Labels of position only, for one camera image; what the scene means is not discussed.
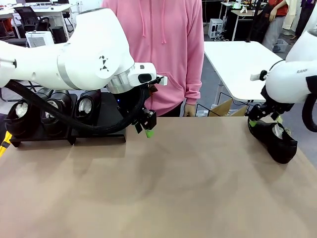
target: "black shoe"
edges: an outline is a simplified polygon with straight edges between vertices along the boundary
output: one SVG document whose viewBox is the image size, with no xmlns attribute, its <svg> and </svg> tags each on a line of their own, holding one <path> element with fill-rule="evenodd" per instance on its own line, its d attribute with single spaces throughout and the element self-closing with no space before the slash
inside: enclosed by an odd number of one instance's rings
<svg viewBox="0 0 317 238">
<path fill-rule="evenodd" d="M 91 108 L 86 109 L 86 111 L 79 108 L 84 99 L 88 99 L 91 102 Z M 98 120 L 100 106 L 101 90 L 84 92 L 76 103 L 75 119 L 86 125 L 93 125 Z"/>
<path fill-rule="evenodd" d="M 47 100 L 51 96 L 52 92 L 52 89 L 41 88 L 36 94 L 42 99 Z M 27 105 L 27 111 L 19 118 L 16 114 L 16 108 L 24 103 Z M 39 125 L 40 109 L 28 102 L 28 100 L 21 99 L 10 109 L 10 112 L 4 122 L 6 130 L 14 137 L 26 137 L 34 132 L 36 127 Z"/>
<path fill-rule="evenodd" d="M 54 105 L 65 115 L 71 115 L 72 100 L 67 90 L 55 90 L 47 102 Z M 66 132 L 67 125 L 52 117 L 44 110 L 41 111 L 41 122 L 49 136 L 59 136 Z"/>
<path fill-rule="evenodd" d="M 283 129 L 282 139 L 274 134 L 275 125 Z M 276 162 L 287 164 L 296 155 L 297 141 L 285 131 L 282 124 L 277 122 L 266 123 L 260 120 L 254 127 L 250 126 L 248 121 L 248 126 L 251 134 L 267 147 L 267 151 Z"/>
</svg>

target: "pink sweatshirt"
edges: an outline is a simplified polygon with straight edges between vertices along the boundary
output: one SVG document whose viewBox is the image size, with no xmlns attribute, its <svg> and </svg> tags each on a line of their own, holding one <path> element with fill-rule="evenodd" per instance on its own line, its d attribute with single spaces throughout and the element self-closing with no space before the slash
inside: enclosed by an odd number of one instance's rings
<svg viewBox="0 0 317 238">
<path fill-rule="evenodd" d="M 134 61 L 152 62 L 168 77 L 167 86 L 156 84 L 146 107 L 161 116 L 185 98 L 196 104 L 204 61 L 202 1 L 104 0 L 102 7 L 118 17 Z"/>
</svg>

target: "orange shirt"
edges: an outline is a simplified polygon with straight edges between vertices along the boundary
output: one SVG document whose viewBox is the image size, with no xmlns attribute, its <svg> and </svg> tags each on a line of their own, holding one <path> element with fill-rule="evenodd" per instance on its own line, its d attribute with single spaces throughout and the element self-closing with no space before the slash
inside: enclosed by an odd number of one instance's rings
<svg viewBox="0 0 317 238">
<path fill-rule="evenodd" d="M 283 0 L 268 0 L 268 4 L 270 4 L 271 6 L 276 6 L 282 1 Z M 285 4 L 283 7 L 280 7 L 277 10 L 276 16 L 286 16 L 287 11 L 288 11 L 288 5 Z"/>
</svg>

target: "black bag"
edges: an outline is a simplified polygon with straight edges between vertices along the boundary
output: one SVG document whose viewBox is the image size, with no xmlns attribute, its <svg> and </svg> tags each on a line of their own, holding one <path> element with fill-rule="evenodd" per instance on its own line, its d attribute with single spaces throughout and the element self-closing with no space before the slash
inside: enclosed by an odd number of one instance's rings
<svg viewBox="0 0 317 238">
<path fill-rule="evenodd" d="M 251 41 L 262 43 L 269 26 L 269 16 L 272 10 L 273 6 L 267 4 L 262 12 L 259 15 L 255 16 L 255 24 L 251 33 Z"/>
</svg>

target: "person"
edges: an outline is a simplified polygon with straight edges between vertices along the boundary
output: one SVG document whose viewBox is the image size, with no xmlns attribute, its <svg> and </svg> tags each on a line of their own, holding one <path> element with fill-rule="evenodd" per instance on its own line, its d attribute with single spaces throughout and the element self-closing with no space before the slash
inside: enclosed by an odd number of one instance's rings
<svg viewBox="0 0 317 238">
<path fill-rule="evenodd" d="M 158 116 L 195 116 L 204 61 L 201 0 L 104 0 L 122 25 L 135 62 L 152 62 L 167 86 L 146 101 Z"/>
<path fill-rule="evenodd" d="M 262 45 L 273 51 L 279 35 L 282 33 L 282 26 L 287 15 L 288 5 L 286 0 L 268 0 L 268 4 L 273 6 L 270 13 L 270 25 L 264 36 Z"/>
<path fill-rule="evenodd" d="M 300 37 L 302 35 L 304 28 L 313 12 L 314 6 L 314 0 L 302 0 L 302 10 L 296 27 L 295 36 L 292 37 L 291 40 L 294 40 L 296 37 Z"/>
</svg>

